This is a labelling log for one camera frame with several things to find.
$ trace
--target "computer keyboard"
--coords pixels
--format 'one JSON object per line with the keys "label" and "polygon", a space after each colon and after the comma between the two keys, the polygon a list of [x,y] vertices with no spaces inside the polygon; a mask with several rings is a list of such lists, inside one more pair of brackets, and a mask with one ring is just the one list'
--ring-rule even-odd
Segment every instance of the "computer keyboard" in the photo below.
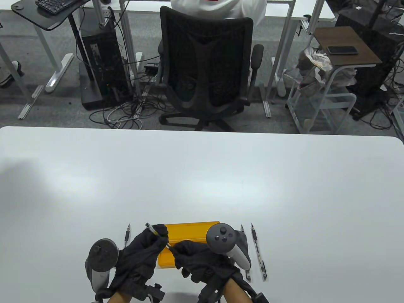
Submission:
{"label": "computer keyboard", "polygon": [[79,0],[36,0],[35,4],[47,12],[57,15]]}

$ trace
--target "yellow pencil case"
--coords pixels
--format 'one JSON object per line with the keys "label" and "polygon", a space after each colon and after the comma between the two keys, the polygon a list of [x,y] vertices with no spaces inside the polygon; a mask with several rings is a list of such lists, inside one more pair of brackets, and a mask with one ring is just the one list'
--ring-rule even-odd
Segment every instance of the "yellow pencil case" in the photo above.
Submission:
{"label": "yellow pencil case", "polygon": [[[184,241],[190,240],[193,242],[206,243],[206,233],[213,225],[220,223],[215,222],[199,222],[199,223],[181,223],[181,224],[166,224],[168,229],[168,242],[171,246]],[[161,268],[175,267],[173,254],[165,248],[158,256],[158,265]]]}

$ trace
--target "floor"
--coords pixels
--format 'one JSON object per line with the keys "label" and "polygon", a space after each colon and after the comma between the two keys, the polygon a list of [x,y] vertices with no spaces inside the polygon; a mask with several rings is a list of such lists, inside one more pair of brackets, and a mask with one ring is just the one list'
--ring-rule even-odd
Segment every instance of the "floor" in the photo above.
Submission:
{"label": "floor", "polygon": [[[158,55],[157,46],[161,39],[160,17],[158,15],[129,13],[130,25],[134,35],[135,50],[143,51],[145,58]],[[37,85],[46,84],[52,75],[51,64],[40,44],[32,25],[11,11],[1,11],[0,21],[4,28],[0,29],[1,42],[12,60],[22,64],[25,73],[24,81],[33,92]],[[332,26],[332,23],[322,23],[320,26]],[[267,83],[271,67],[269,59],[275,55],[282,32],[283,20],[266,19],[255,30],[253,44],[263,44],[264,59],[259,70],[258,82]],[[76,53],[75,40],[68,22],[50,32],[54,44],[61,54]],[[305,47],[308,37],[302,34],[296,36],[286,68],[292,68],[297,63],[299,52]],[[75,58],[68,68],[57,89],[52,94],[42,93],[25,120],[17,116],[24,107],[25,101],[17,85],[13,83],[7,89],[0,89],[0,127],[3,126],[49,126],[49,127],[84,127],[104,128],[107,126],[91,122],[90,112],[86,111],[80,102],[78,63]],[[239,132],[257,133],[297,133],[296,126],[287,109],[285,100],[275,99],[271,105],[272,118],[265,118],[262,103],[253,103],[244,113],[229,118],[227,121]],[[161,126],[156,113],[143,120],[144,129],[178,129],[186,128]],[[386,118],[378,113],[374,122],[388,125]],[[374,135],[396,136],[394,129],[387,131],[375,130],[364,122],[355,122],[350,117],[343,125],[341,135]]]}

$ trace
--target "hand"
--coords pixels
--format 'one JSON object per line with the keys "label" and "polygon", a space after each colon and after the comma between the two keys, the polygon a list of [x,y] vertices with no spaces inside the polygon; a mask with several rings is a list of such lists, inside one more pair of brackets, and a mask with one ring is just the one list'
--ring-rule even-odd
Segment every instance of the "hand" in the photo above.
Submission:
{"label": "hand", "polygon": [[208,283],[213,276],[222,279],[223,285],[237,272],[240,272],[228,256],[212,252],[207,244],[182,241],[174,246],[178,255],[175,267],[182,268],[182,275],[195,283]]}
{"label": "hand", "polygon": [[145,229],[126,248],[119,251],[110,290],[133,295],[139,291],[139,286],[144,286],[153,276],[157,257],[168,243],[167,227],[163,224],[153,227],[161,236]]}
{"label": "hand", "polygon": [[199,295],[198,303],[218,301],[230,279],[251,297],[255,297],[256,292],[244,281],[240,269],[228,256],[212,252],[207,244],[192,241],[179,242],[174,248],[177,252],[175,267],[182,268],[183,277],[191,275],[193,282],[206,283]]}

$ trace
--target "black smartphone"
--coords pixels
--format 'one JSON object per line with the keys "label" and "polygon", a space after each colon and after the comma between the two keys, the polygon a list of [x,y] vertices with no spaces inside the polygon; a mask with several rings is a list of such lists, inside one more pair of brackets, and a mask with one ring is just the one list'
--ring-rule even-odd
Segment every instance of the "black smartphone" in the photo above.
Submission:
{"label": "black smartphone", "polygon": [[357,55],[358,50],[354,46],[329,46],[330,55]]}

